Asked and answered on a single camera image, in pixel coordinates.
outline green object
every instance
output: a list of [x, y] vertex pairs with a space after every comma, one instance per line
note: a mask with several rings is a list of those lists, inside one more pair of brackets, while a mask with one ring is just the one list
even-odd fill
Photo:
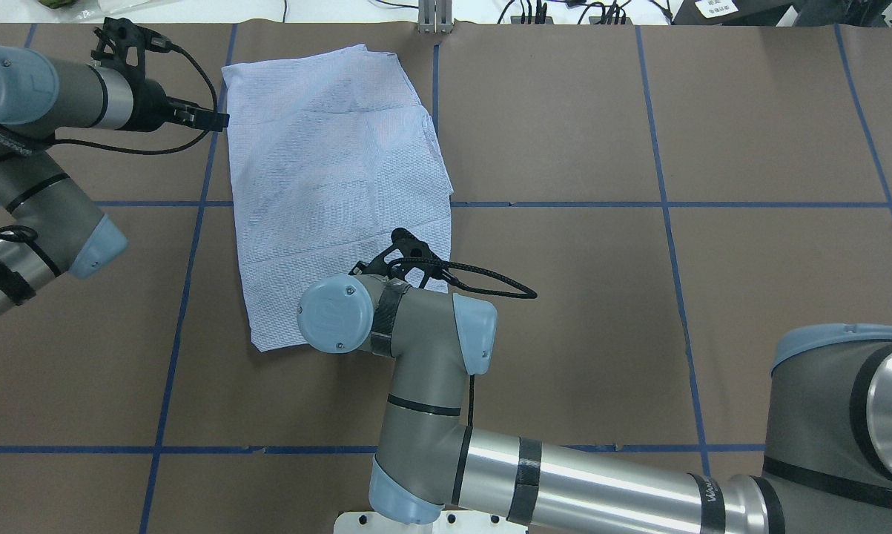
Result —
[[76, 0], [38, 0], [40, 3], [49, 7], [51, 10], [59, 9], [59, 7], [73, 6]]

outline white cloth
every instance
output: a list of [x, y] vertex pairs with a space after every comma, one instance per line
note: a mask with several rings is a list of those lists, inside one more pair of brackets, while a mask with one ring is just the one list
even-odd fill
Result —
[[361, 44], [222, 73], [242, 291], [260, 351], [305, 343], [300, 295], [372, 260], [396, 227], [449, 258], [452, 184], [395, 54]]

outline silver arm segment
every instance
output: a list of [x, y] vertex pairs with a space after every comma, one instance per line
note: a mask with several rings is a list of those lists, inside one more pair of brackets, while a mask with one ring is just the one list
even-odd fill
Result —
[[[32, 243], [0, 240], [1, 315], [60, 274], [89, 277], [126, 248], [109, 217], [30, 139], [59, 126], [119, 128], [133, 94], [111, 70], [12, 47], [0, 47], [0, 84], [0, 121], [12, 122], [0, 122], [0, 156], [19, 155], [0, 162], [0, 205], [38, 234]], [[40, 105], [22, 104], [41, 98]]]
[[[99, 40], [90, 52], [92, 65], [0, 47], [0, 205], [22, 227], [0, 232], [0, 314], [66, 271], [89, 277], [128, 245], [109, 217], [45, 153], [49, 146], [69, 142], [163, 155], [189, 148], [209, 131], [228, 125], [228, 114], [217, 111], [211, 79], [184, 48], [128, 19], [107, 18], [94, 33]], [[158, 82], [146, 78], [146, 51], [184, 55], [208, 86], [212, 108], [165, 95]], [[150, 132], [165, 122], [201, 133], [185, 145], [164, 150], [52, 141], [53, 132], [62, 126]], [[28, 235], [16, 236], [22, 229]]]
[[[519, 524], [586, 533], [892, 533], [892, 480], [883, 482], [858, 452], [848, 419], [835, 419], [859, 413], [852, 388], [873, 354], [863, 344], [840, 345], [845, 349], [834, 360], [805, 352], [775, 372], [768, 454], [838, 486], [819, 487], [768, 459], [762, 477], [718, 483], [460, 425], [469, 369], [476, 358], [491, 357], [491, 342], [480, 341], [477, 330], [491, 328], [494, 335], [494, 321], [489, 327], [487, 320], [463, 318], [468, 310], [482, 318], [463, 298], [369, 274], [328, 278], [301, 300], [301, 332], [314, 348], [396, 359], [370, 489], [371, 505], [385, 517], [426, 524], [445, 504], [456, 504]], [[869, 348], [877, 347], [892, 349], [892, 342]], [[825, 371], [839, 361], [847, 371], [818, 376], [792, 369], [815, 362]], [[886, 375], [882, 368], [871, 376], [883, 381]], [[805, 406], [805, 399], [816, 405]], [[822, 403], [835, 408], [819, 412]], [[806, 409], [809, 415], [799, 417]], [[806, 429], [811, 425], [819, 429]]]

